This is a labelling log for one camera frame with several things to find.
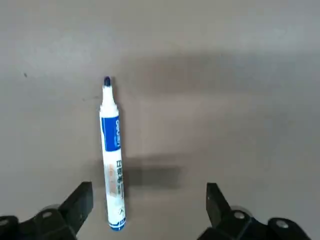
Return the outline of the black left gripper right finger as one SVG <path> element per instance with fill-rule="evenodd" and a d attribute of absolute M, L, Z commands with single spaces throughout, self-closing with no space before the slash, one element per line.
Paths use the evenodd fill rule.
<path fill-rule="evenodd" d="M 206 211 L 211 222 L 200 240 L 309 240 L 294 221 L 274 217 L 263 224 L 246 212 L 233 210 L 216 183 L 206 185 Z"/>

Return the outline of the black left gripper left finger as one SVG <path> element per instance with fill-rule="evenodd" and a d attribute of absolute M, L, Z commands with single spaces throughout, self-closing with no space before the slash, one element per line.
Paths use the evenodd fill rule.
<path fill-rule="evenodd" d="M 48 207 L 20 222 L 15 215 L 0 217 L 2 240 L 76 240 L 93 209 L 93 185 L 83 181 L 58 207 Z"/>

